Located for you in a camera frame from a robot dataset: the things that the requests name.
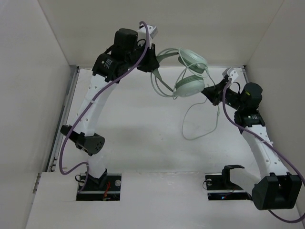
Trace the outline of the mint green headphones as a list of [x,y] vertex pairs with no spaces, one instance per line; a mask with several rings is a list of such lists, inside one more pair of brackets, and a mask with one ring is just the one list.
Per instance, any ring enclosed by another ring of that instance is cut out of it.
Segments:
[[204,73],[209,75],[207,60],[199,54],[183,48],[167,48],[157,55],[157,62],[172,56],[178,57],[178,62],[184,69],[178,76],[174,87],[171,88],[163,79],[158,69],[150,74],[151,85],[154,91],[161,97],[177,99],[185,98],[200,93],[205,88]]

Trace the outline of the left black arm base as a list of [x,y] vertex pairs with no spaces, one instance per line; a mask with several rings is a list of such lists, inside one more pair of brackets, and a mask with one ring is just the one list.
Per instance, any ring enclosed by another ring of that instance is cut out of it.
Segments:
[[90,179],[84,185],[85,174],[76,175],[75,180],[78,182],[77,201],[120,201],[121,174],[108,174],[102,187]]

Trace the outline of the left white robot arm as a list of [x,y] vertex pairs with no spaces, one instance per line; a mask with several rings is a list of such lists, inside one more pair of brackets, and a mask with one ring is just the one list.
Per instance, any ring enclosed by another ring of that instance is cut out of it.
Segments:
[[[137,31],[121,28],[115,33],[113,45],[98,56],[92,68],[89,88],[74,123],[61,127],[61,133],[65,136],[59,154],[61,174],[67,175],[85,165],[85,178],[90,179],[91,185],[96,189],[105,187],[107,169],[101,153],[105,139],[95,132],[95,128],[107,99],[123,77],[135,68],[149,72],[159,67],[152,45],[156,34],[156,26],[143,22]],[[62,160],[68,141],[87,153],[88,159],[65,171]]]

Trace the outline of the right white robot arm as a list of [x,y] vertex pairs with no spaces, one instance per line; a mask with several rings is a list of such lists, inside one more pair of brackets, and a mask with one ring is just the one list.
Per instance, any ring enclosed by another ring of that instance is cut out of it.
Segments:
[[232,79],[224,77],[215,86],[202,93],[213,104],[235,109],[234,119],[229,119],[249,145],[259,168],[257,177],[240,165],[225,166],[221,183],[224,187],[240,187],[247,192],[258,210],[292,209],[301,186],[305,183],[299,171],[291,174],[285,164],[291,165],[271,143],[265,122],[258,111],[262,88],[247,83],[241,92],[230,89]]

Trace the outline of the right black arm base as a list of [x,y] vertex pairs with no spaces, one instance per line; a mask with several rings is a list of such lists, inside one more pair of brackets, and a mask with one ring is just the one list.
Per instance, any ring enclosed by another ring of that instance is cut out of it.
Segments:
[[207,191],[207,198],[209,201],[252,201],[251,195],[239,186],[225,184],[221,173],[205,173],[203,188]]

